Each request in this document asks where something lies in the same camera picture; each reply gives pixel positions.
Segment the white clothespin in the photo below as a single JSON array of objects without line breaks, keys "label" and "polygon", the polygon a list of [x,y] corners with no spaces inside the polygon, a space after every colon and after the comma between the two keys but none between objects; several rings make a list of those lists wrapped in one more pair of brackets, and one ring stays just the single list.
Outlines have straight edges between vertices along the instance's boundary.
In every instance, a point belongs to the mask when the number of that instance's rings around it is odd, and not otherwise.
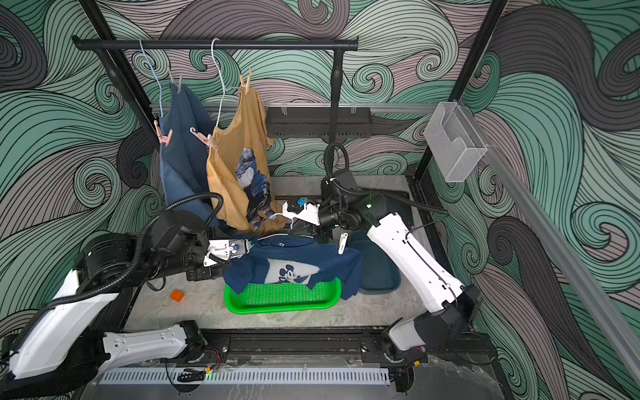
[{"label": "white clothespin", "polygon": [[348,244],[348,232],[343,232],[340,234],[339,237],[339,241],[338,241],[338,254],[339,255],[343,255],[345,252],[345,249],[347,247]]}]

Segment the navy Mickey print t-shirt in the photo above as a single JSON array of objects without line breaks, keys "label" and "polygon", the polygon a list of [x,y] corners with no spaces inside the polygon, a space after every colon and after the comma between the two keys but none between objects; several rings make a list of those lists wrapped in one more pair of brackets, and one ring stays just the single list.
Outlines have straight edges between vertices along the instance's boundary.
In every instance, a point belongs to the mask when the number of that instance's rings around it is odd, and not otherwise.
[{"label": "navy Mickey print t-shirt", "polygon": [[237,294],[250,283],[294,283],[312,289],[335,279],[342,284],[343,300],[360,290],[363,255],[358,250],[340,251],[334,243],[286,234],[253,238],[248,245],[248,253],[233,259],[223,274],[226,285]]}]

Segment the light blue wire hanger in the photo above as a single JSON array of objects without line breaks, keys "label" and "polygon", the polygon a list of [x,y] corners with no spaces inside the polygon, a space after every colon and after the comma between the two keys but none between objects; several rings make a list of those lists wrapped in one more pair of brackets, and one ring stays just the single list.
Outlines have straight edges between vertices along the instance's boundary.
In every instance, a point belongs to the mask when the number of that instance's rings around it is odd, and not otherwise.
[{"label": "light blue wire hanger", "polygon": [[287,217],[282,213],[274,213],[269,217],[269,220],[273,222],[276,228],[280,231],[290,232],[295,226],[295,219]]}]

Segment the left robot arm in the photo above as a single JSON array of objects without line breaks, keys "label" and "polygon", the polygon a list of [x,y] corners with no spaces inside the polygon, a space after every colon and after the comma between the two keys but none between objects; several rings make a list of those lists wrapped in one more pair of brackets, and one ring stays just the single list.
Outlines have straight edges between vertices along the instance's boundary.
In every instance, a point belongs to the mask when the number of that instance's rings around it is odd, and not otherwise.
[{"label": "left robot arm", "polygon": [[211,224],[223,204],[218,193],[194,194],[163,208],[136,236],[107,233],[90,241],[54,298],[5,340],[1,397],[60,396],[148,360],[199,361],[207,341],[193,320],[138,333],[91,325],[122,292],[150,280],[202,268],[221,276],[230,260],[212,248]]}]

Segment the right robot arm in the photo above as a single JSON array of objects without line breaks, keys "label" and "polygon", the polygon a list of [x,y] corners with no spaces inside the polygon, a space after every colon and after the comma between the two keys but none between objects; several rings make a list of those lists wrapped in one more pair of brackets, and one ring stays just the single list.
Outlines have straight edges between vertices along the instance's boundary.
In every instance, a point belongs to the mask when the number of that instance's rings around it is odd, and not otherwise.
[{"label": "right robot arm", "polygon": [[363,231],[390,258],[413,286],[424,313],[395,323],[387,338],[395,353],[426,346],[444,350],[473,321],[482,301],[480,290],[455,278],[426,250],[396,210],[398,203],[445,214],[390,191],[361,188],[351,171],[333,168],[336,152],[345,146],[330,143],[323,153],[325,199],[318,211],[322,231],[339,227]]}]

